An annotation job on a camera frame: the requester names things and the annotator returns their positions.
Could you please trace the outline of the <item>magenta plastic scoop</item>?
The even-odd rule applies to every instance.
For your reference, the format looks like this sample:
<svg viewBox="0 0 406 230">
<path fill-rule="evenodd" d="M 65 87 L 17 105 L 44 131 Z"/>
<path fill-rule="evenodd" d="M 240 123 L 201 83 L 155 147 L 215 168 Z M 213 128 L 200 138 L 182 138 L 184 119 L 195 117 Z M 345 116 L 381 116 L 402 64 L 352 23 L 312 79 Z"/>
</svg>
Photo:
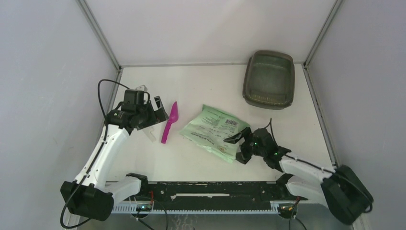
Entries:
<svg viewBox="0 0 406 230">
<path fill-rule="evenodd" d="M 168 135 L 171 129 L 171 126 L 173 123 L 176 123 L 179 119 L 179 109 L 178 109 L 178 102 L 175 101 L 172 105 L 171 111 L 170 111 L 170 115 L 169 118 L 167 120 L 167 123 L 164 127 L 164 131 L 162 134 L 162 138 L 161 138 L 161 143 L 162 144 L 166 144 L 167 139 L 168 139 Z"/>
</svg>

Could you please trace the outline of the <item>green cat litter bag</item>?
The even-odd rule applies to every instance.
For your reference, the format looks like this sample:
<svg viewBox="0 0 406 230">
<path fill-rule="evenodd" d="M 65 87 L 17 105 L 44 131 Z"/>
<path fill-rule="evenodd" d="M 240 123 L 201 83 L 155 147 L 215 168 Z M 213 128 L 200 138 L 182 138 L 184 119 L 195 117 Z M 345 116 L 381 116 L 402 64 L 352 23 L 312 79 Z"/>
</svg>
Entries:
<svg viewBox="0 0 406 230">
<path fill-rule="evenodd" d="M 237 145 L 224 142 L 250 125 L 223 110 L 203 105 L 202 112 L 180 134 L 228 163 L 236 159 Z"/>
</svg>

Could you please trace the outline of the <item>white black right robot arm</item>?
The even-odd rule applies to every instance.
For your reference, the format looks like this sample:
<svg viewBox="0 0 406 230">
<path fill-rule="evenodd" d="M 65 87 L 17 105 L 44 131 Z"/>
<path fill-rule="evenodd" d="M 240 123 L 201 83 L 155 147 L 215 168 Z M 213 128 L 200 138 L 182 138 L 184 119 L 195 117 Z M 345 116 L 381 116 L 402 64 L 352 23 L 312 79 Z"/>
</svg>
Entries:
<svg viewBox="0 0 406 230">
<path fill-rule="evenodd" d="M 290 149 L 278 145 L 273 130 L 267 128 L 251 131 L 246 127 L 224 142 L 236 144 L 241 139 L 240 152 L 236 154 L 238 162 L 246 164 L 253 155 L 259 156 L 268 167 L 287 176 L 286 181 L 276 187 L 280 198 L 299 196 L 315 201 L 346 225 L 373 210 L 373 196 L 349 166 L 327 169 L 301 159 Z"/>
</svg>

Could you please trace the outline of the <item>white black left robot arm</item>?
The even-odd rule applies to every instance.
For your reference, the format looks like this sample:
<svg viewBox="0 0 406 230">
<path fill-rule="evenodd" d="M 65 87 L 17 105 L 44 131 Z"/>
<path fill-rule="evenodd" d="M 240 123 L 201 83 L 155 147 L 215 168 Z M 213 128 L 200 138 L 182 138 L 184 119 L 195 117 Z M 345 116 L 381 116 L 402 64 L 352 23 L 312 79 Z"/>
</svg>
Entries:
<svg viewBox="0 0 406 230">
<path fill-rule="evenodd" d="M 161 98 L 144 90 L 126 89 L 124 99 L 105 115 L 105 126 L 90 158 L 71 182 L 65 181 L 60 192 L 64 209 L 71 214 L 105 221 L 120 202 L 131 196 L 148 197 L 147 177 L 129 173 L 124 179 L 106 185 L 108 173 L 121 146 L 134 130 L 167 121 Z"/>
</svg>

